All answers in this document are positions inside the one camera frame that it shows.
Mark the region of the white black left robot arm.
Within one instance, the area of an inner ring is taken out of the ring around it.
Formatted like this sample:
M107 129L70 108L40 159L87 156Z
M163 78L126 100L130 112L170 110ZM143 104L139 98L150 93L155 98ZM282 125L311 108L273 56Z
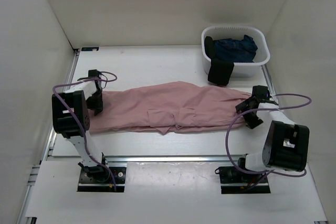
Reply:
M86 78L80 78L65 92L53 90L52 122L56 133L69 140L82 161L79 166L90 178L105 183L110 177L104 154L95 146L90 129L90 112L94 116L103 111L102 72L89 70Z

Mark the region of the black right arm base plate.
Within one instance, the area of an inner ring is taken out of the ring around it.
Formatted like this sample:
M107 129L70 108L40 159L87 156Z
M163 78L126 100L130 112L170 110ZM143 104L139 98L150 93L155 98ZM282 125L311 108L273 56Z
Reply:
M214 172L219 176L222 195L271 193L265 174L246 174L233 166L220 166Z

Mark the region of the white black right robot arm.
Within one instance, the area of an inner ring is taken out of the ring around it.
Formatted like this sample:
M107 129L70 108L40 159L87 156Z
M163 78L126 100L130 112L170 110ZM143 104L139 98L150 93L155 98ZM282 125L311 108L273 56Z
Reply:
M236 106L247 127L269 126L262 150L238 160L236 177L247 182L255 172L271 170L304 171L307 163L310 130L288 119L278 103L271 99L266 86L254 86L251 97Z

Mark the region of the pink trousers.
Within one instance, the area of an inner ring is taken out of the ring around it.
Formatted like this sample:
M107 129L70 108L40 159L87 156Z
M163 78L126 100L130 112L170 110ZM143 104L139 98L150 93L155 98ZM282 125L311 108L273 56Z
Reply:
M90 133L224 131L250 93L177 81L103 92L103 111L90 114Z

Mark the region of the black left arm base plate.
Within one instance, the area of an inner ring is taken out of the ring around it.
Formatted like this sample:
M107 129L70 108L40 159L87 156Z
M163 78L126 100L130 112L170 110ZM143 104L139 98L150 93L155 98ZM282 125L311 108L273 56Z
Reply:
M86 173L82 167L79 175L77 191L88 193L123 193L125 190L125 180L127 176L127 168L122 166L109 167L114 181L113 183L110 173L102 171L96 174Z

